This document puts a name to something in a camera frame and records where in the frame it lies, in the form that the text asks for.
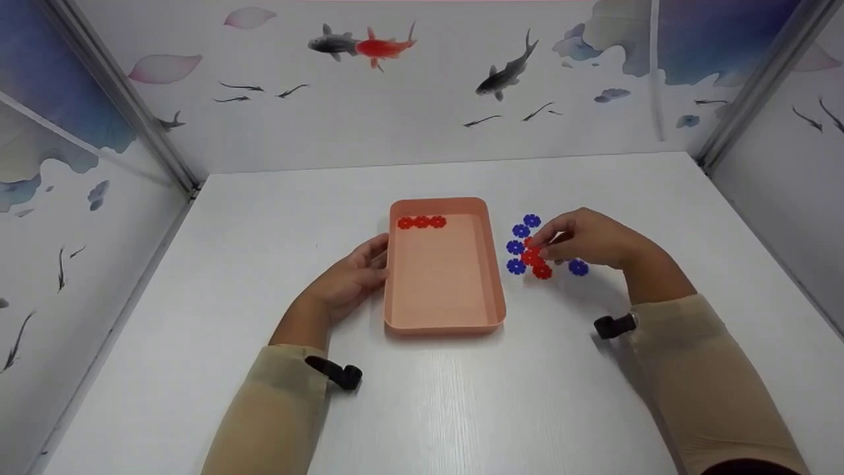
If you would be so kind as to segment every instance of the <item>tabletop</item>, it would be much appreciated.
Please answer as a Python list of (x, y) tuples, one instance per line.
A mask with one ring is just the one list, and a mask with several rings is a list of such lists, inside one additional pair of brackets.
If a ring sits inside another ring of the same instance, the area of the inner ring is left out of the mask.
[(676, 473), (636, 367), (592, 322), (622, 276), (507, 273), (526, 213), (587, 206), (661, 244), (747, 353), (814, 473), (840, 471), (844, 345), (683, 152), (213, 175), (46, 468), (194, 474), (286, 306), (399, 199), (490, 209), (507, 316), (490, 336), (402, 340), (375, 296), (333, 333), (364, 371), (332, 393), (311, 474)]

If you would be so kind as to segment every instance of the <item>plastic tray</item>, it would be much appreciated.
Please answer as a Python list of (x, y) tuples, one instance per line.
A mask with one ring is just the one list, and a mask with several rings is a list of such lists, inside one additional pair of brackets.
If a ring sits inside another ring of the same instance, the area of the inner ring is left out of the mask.
[[(402, 229), (405, 217), (446, 225)], [(490, 213), (480, 198), (404, 199), (390, 207), (384, 323), (399, 335), (495, 331), (506, 315)]]

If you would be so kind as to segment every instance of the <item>beige sleeve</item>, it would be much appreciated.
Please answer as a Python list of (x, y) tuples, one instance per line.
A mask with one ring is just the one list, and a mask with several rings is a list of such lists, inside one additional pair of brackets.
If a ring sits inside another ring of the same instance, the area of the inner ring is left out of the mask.
[(305, 475), (324, 418), (327, 377), (305, 363), (325, 353), (264, 347), (214, 436), (203, 475)]
[(765, 384), (701, 295), (633, 311), (630, 343), (689, 475), (742, 458), (809, 473)]

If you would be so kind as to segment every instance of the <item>hand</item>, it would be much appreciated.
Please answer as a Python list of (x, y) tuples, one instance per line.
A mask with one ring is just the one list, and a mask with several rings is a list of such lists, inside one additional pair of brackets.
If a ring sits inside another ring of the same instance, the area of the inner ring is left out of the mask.
[(662, 248), (629, 227), (588, 208), (555, 217), (533, 235), (543, 259), (583, 259), (625, 273), (630, 302), (665, 302), (697, 291)]
[(317, 277), (287, 309), (269, 344), (326, 351), (331, 326), (384, 285), (388, 239), (387, 234), (375, 236)]
[(618, 270), (661, 249), (647, 237), (588, 208), (563, 213), (533, 236), (533, 246), (548, 260), (583, 259)]
[(348, 317), (387, 279), (387, 242), (384, 233), (358, 246), (308, 286), (300, 298), (313, 299), (325, 308), (331, 325)]

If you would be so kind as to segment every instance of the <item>small fish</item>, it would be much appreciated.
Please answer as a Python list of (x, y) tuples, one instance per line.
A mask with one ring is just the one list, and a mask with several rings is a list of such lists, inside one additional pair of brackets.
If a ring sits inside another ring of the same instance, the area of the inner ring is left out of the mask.
[(58, 292), (56, 293), (61, 292), (64, 286), (68, 284), (68, 281), (64, 278), (64, 262), (62, 254), (64, 254), (64, 246), (58, 250)]
[(841, 120), (838, 117), (832, 115), (832, 112), (830, 112), (830, 110), (827, 109), (826, 106), (824, 106), (824, 98), (819, 96), (818, 102), (820, 103), (820, 108), (823, 109), (824, 112), (826, 112), (826, 115), (830, 116), (832, 122), (836, 124), (836, 128), (838, 130), (841, 130), (841, 133), (844, 134), (844, 123), (841, 123)]
[(246, 97), (246, 96), (237, 96), (237, 97), (232, 97), (231, 99), (225, 99), (225, 100), (222, 100), (222, 101), (220, 99), (214, 99), (214, 102), (220, 102), (220, 103), (233, 102), (233, 101), (238, 101), (238, 102), (239, 101), (249, 101), (249, 98)]
[(85, 250), (85, 248), (87, 248), (87, 247), (88, 247), (87, 245), (86, 245), (86, 246), (82, 246), (82, 248), (81, 248), (80, 250), (76, 251), (75, 253), (70, 254), (70, 257), (69, 257), (68, 259), (73, 259), (74, 257), (76, 257), (76, 255), (77, 255), (77, 254), (79, 254), (79, 253), (81, 253), (82, 251), (84, 251), (84, 250)]
[(529, 116), (525, 117), (524, 119), (522, 119), (522, 122), (527, 122), (530, 119), (536, 117), (536, 115), (539, 114), (545, 107), (550, 106), (551, 104), (554, 104), (554, 103), (549, 102), (548, 104), (545, 104), (544, 106), (540, 107), (539, 109), (536, 110), (536, 112), (534, 112), (534, 113), (530, 114)]
[(161, 127), (164, 128), (165, 132), (170, 132), (171, 130), (173, 130), (176, 127), (181, 127), (182, 125), (185, 125), (184, 122), (179, 122), (179, 114), (181, 114), (181, 111), (176, 111), (176, 115), (173, 116), (173, 120), (171, 120), (171, 121), (162, 120), (162, 119), (159, 119), (157, 117), (156, 117), (156, 119), (158, 119), (159, 124), (161, 124)]
[(525, 36), (524, 54), (507, 63), (504, 70), (500, 72), (495, 70), (495, 65), (493, 64), (490, 68), (490, 76), (485, 79), (484, 82), (480, 83), (480, 86), (478, 86), (478, 89), (475, 90), (475, 93), (478, 96), (492, 94), (498, 102), (504, 101), (504, 88), (509, 85), (519, 84), (518, 76), (519, 74), (524, 73), (525, 69), (528, 67), (527, 60), (533, 50), (536, 49), (537, 44), (539, 44), (539, 40), (536, 40), (536, 42), (532, 45), (530, 44), (530, 29), (528, 29), (527, 36)]
[(302, 87), (310, 87), (310, 86), (309, 86), (309, 85), (297, 85), (295, 88), (290, 89), (290, 90), (286, 90), (285, 92), (282, 92), (281, 94), (277, 95), (276, 97), (281, 97), (282, 99), (284, 99), (285, 97), (287, 97), (287, 96), (289, 96), (289, 95), (293, 94), (293, 93), (294, 93), (294, 92), (296, 92), (299, 88), (302, 88)]
[(3, 369), (0, 369), (0, 374), (3, 374), (7, 369), (12, 368), (14, 362), (18, 361), (18, 350), (20, 349), (20, 339), (24, 337), (24, 328), (26, 328), (26, 324), (30, 322), (32, 315), (35, 315), (35, 311), (31, 311), (29, 315), (26, 315), (26, 319), (24, 319), (24, 323), (20, 326), (20, 331), (18, 332), (18, 339), (14, 341), (14, 346), (12, 349), (8, 351), (8, 357), (6, 358), (6, 364), (3, 366)]
[(358, 43), (360, 43), (360, 40), (352, 38), (351, 33), (334, 35), (331, 32), (331, 27), (323, 23), (322, 36), (308, 41), (308, 47), (315, 52), (330, 54), (334, 58), (334, 61), (339, 63), (341, 52), (347, 52), (350, 56), (358, 55), (358, 51), (355, 49)]
[(378, 68), (383, 73), (384, 69), (381, 67), (380, 64), (378, 64), (378, 60), (387, 58), (398, 59), (398, 55), (400, 55), (404, 50), (415, 45), (415, 27), (416, 22), (414, 21), (413, 24), (410, 25), (410, 33), (408, 33), (408, 40), (402, 41), (401, 43), (396, 41), (395, 38), (390, 38), (389, 40), (379, 40), (375, 37), (375, 31), (372, 30), (372, 27), (369, 27), (366, 29), (367, 39), (358, 43), (355, 49), (358, 53), (370, 59), (370, 66), (373, 69)]
[(711, 101), (709, 99), (705, 99), (703, 101), (695, 101), (695, 104), (697, 104), (698, 106), (701, 106), (703, 104), (719, 104), (719, 103), (729, 104), (730, 101)]
[(794, 111), (794, 113), (797, 114), (797, 117), (802, 118), (804, 121), (809, 123), (809, 125), (811, 125), (814, 128), (817, 128), (821, 133), (824, 133), (824, 124), (816, 122), (816, 121), (804, 116), (800, 112), (797, 112), (797, 109), (795, 109), (794, 106), (792, 106), (792, 111)]
[(259, 85), (227, 85), (223, 81), (220, 81), (219, 83), (224, 85), (225, 87), (228, 87), (228, 88), (231, 88), (231, 89), (245, 89), (245, 90), (255, 90), (255, 91), (258, 91), (258, 92), (267, 92)]
[(467, 122), (467, 123), (465, 123), (465, 124), (463, 125), (463, 127), (465, 127), (465, 128), (470, 128), (470, 127), (472, 127), (473, 125), (478, 125), (479, 123), (482, 123), (482, 122), (484, 122), (484, 121), (488, 121), (488, 120), (490, 120), (491, 118), (496, 118), (496, 117), (501, 117), (501, 116), (489, 116), (489, 117), (484, 117), (484, 118), (482, 118), (482, 119), (480, 119), (480, 120), (474, 120), (474, 121), (472, 121), (472, 122)]

